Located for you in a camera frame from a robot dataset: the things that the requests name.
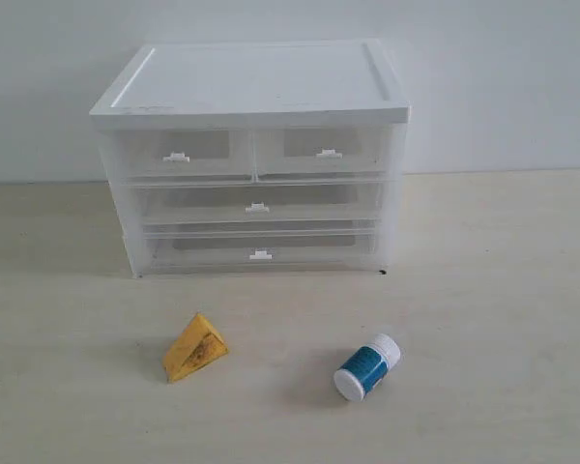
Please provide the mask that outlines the yellow wedge block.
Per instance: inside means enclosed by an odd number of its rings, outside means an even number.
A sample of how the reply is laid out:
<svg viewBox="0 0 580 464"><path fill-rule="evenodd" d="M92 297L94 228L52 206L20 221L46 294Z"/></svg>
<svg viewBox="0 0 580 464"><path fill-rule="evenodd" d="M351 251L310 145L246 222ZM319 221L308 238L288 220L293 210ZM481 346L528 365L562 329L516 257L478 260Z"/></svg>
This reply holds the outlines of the yellow wedge block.
<svg viewBox="0 0 580 464"><path fill-rule="evenodd" d="M202 313L196 313L162 358L167 381L182 380L228 352L218 330Z"/></svg>

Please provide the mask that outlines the white blue pill bottle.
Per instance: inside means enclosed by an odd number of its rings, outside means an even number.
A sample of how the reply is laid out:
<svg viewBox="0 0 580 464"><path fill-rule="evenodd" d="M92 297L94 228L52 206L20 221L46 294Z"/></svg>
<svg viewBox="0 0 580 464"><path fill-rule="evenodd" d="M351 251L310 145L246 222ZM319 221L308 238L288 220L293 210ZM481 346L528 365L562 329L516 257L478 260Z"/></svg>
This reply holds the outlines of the white blue pill bottle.
<svg viewBox="0 0 580 464"><path fill-rule="evenodd" d="M334 385L346 400L363 401L400 359L397 343L389 335L378 333L333 374Z"/></svg>

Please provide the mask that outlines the white plastic drawer cabinet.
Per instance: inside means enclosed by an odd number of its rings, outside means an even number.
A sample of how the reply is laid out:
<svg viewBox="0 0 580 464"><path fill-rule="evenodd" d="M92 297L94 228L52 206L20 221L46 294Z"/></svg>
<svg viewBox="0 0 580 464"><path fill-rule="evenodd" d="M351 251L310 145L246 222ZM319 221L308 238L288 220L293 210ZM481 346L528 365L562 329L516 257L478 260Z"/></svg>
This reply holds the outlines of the white plastic drawer cabinet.
<svg viewBox="0 0 580 464"><path fill-rule="evenodd" d="M392 261L400 164L410 105L382 45L372 39L297 43L150 44L137 51L90 112L99 138L123 240L135 276L212 270L361 269L385 273ZM390 127L390 158L382 172L261 175L257 131L300 128ZM245 131L249 178L131 177L121 163L124 131ZM379 184L382 205L372 219L263 220L147 225L134 191ZM227 237L370 231L374 254L360 261L153 269L146 245L155 237Z"/></svg>

